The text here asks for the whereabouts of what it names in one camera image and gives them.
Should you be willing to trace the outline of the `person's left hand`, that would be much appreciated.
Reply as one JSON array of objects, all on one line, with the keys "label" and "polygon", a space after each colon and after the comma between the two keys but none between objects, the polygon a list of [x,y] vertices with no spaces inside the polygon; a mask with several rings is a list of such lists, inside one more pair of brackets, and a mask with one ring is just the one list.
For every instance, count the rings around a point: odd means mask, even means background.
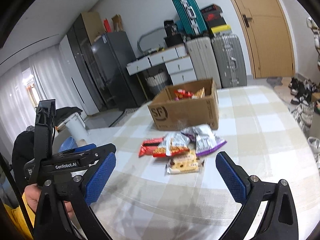
[{"label": "person's left hand", "polygon": [[[36,212],[37,205],[41,195],[41,188],[37,184],[31,184],[25,187],[24,196],[28,203],[28,206]],[[71,202],[64,202],[66,211],[70,218],[74,216],[74,210]]]}]

